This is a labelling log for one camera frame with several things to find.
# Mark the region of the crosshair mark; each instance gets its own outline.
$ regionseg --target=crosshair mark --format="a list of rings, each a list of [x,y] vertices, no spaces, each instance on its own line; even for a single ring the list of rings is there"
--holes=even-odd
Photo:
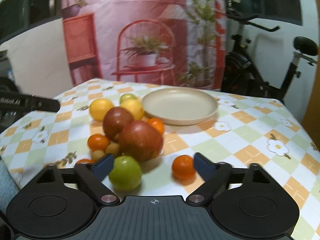
[[[152,204],[158,204],[159,202],[161,202],[161,201],[159,201],[159,200],[157,200],[157,199],[153,199],[153,200],[151,200],[151,201],[149,201],[149,202],[151,202]]]

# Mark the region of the beige plate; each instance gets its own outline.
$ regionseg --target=beige plate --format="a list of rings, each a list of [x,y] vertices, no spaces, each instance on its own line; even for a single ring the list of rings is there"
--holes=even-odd
[[[212,117],[217,101],[209,94],[191,88],[165,88],[142,99],[145,112],[171,125],[193,125]]]

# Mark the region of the small yellow fruit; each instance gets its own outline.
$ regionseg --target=small yellow fruit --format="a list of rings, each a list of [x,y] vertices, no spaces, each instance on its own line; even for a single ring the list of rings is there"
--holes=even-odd
[[[120,107],[128,110],[136,121],[141,120],[144,116],[143,106],[137,99],[128,99],[123,101]]]
[[[106,154],[111,153],[114,158],[121,155],[120,147],[118,143],[110,143],[106,149]]]
[[[91,153],[91,159],[96,162],[100,158],[102,158],[106,153],[102,150],[95,150]]]
[[[128,99],[137,99],[137,97],[134,94],[125,93],[120,97],[120,104]]]
[[[106,113],[113,107],[115,106],[108,99],[96,99],[91,103],[89,113],[94,120],[102,121]]]

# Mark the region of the tablecloth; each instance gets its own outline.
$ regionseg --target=tablecloth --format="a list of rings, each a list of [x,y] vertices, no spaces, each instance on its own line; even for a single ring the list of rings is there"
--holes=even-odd
[[[118,106],[123,93],[142,98],[164,87],[89,80],[56,97],[61,102],[57,114],[32,112],[5,130],[0,135],[1,157],[20,188],[48,163],[73,167],[77,160],[90,157],[88,137],[103,133],[101,123],[88,112],[94,99],[108,98]],[[213,162],[238,168],[259,163],[299,206],[292,237],[319,240],[320,153],[305,130],[277,100],[206,93],[218,100],[217,118],[192,126],[166,125],[163,155],[141,165],[141,187],[130,195],[188,196],[203,181],[196,176],[181,184],[172,178],[172,161],[183,154],[201,152]],[[108,177],[103,183],[112,189]]]

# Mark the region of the printed backdrop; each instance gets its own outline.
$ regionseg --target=printed backdrop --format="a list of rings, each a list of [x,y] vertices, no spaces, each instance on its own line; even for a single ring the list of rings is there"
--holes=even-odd
[[[61,0],[74,85],[108,80],[219,89],[224,0]]]

